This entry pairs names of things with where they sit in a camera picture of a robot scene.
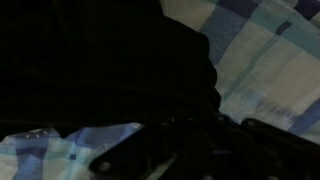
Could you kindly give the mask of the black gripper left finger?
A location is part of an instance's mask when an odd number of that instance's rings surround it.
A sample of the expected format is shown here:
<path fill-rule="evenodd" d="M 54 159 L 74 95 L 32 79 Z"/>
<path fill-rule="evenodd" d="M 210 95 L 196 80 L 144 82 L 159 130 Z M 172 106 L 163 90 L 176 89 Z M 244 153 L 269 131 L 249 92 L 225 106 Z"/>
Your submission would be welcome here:
<path fill-rule="evenodd" d="M 146 126 L 95 158 L 94 177 L 162 176 L 183 153 L 182 124 Z"/>

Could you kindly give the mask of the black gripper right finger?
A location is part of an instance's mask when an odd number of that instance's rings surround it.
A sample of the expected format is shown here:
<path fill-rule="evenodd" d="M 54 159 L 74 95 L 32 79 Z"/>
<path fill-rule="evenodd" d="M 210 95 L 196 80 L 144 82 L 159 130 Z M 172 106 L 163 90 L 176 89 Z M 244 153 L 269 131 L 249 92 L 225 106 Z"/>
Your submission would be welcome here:
<path fill-rule="evenodd" d="M 265 146 L 272 147 L 292 158 L 300 159 L 307 165 L 320 166 L 320 146 L 310 140 L 252 118 L 242 121 L 241 127 Z"/>

